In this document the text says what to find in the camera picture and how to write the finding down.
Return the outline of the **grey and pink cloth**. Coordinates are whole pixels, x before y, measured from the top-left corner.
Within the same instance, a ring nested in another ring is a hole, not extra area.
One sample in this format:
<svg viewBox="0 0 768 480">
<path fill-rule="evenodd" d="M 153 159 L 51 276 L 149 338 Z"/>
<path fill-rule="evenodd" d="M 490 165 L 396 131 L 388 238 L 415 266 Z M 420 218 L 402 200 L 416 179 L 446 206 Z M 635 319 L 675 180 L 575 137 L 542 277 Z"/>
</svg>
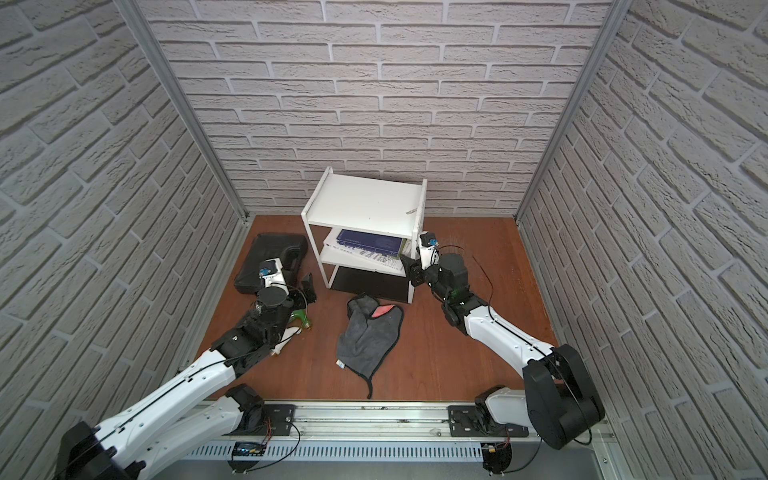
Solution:
<svg viewBox="0 0 768 480">
<path fill-rule="evenodd" d="M 347 317 L 347 328 L 337 341 L 336 362 L 365 381 L 370 400 L 373 376 L 399 341 L 404 312 L 399 305 L 360 294 L 348 301 Z"/>
</svg>

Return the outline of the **white small bookshelf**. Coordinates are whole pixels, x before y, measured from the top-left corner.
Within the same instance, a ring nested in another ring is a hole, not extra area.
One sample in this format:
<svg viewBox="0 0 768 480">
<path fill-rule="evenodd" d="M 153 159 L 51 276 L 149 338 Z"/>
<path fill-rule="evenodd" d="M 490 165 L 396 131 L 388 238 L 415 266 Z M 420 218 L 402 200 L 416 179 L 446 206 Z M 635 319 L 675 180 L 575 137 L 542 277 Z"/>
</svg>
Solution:
<svg viewBox="0 0 768 480">
<path fill-rule="evenodd" d="M 409 184 L 325 170 L 301 219 L 327 289 L 413 302 L 414 287 L 402 270 L 328 247 L 324 239 L 334 229 L 397 237 L 410 242 L 408 255 L 413 257 L 423 227 L 427 185 L 427 180 Z"/>
</svg>

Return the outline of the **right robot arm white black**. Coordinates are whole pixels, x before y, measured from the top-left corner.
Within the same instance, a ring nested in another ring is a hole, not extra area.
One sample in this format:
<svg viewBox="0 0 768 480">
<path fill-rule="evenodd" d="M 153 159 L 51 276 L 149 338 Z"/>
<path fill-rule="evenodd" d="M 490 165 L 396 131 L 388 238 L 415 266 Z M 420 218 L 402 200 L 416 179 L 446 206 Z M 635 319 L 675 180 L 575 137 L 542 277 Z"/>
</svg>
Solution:
<svg viewBox="0 0 768 480">
<path fill-rule="evenodd" d="M 532 429 L 554 449 L 604 420 L 605 407 L 579 352 L 541 341 L 502 318 L 471 290 L 461 255 L 435 256 L 429 263 L 402 255 L 400 261 L 414 287 L 429 286 L 451 326 L 485 345 L 523 379 L 523 395 L 500 386 L 476 399 L 483 420 Z"/>
</svg>

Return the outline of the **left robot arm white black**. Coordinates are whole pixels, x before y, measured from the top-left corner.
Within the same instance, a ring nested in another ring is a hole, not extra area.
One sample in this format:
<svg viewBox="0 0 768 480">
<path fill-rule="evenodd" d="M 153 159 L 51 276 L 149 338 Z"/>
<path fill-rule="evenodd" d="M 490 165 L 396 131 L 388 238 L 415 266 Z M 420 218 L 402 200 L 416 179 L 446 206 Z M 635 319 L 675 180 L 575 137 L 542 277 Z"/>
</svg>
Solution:
<svg viewBox="0 0 768 480">
<path fill-rule="evenodd" d="M 186 369 L 124 411 L 62 437 L 57 479 L 151 479 L 208 441 L 267 426 L 263 399 L 236 379 L 299 333 L 316 300 L 311 275 L 296 286 L 265 276 L 254 307 Z"/>
</svg>

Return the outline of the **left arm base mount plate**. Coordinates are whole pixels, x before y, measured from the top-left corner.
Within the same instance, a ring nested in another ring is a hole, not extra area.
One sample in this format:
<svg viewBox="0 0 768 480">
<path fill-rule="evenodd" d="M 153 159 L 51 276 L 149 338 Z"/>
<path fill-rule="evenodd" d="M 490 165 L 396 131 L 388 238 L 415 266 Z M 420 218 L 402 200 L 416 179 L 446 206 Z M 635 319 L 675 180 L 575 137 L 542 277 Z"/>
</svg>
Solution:
<svg viewBox="0 0 768 480">
<path fill-rule="evenodd" d="M 243 414 L 240 423 L 229 436 L 287 437 L 293 430 L 290 423 L 295 411 L 296 405 L 287 403 L 267 403 L 253 407 Z"/>
</svg>

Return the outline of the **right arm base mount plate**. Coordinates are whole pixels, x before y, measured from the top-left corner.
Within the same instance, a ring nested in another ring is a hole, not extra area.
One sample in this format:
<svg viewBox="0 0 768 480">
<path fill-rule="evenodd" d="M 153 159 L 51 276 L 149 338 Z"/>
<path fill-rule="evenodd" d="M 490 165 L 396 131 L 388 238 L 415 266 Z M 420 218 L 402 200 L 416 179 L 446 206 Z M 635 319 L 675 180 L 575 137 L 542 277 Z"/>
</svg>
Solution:
<svg viewBox="0 0 768 480">
<path fill-rule="evenodd" d="M 499 424 L 478 405 L 449 405 L 448 426 L 452 437 L 526 438 L 529 429 L 516 424 Z"/>
</svg>

